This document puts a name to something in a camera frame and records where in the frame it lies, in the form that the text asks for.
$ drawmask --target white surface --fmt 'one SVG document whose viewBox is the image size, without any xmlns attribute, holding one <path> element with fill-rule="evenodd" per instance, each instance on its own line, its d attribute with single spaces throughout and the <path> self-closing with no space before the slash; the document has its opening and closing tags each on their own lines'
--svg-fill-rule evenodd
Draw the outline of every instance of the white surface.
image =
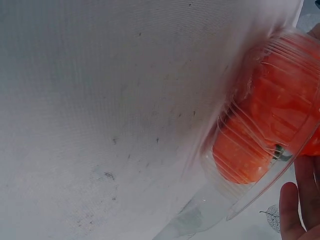
<svg viewBox="0 0 320 240">
<path fill-rule="evenodd" d="M 299 2 L 1 0 L 1 238 L 152 239 L 222 71 Z"/>
</svg>

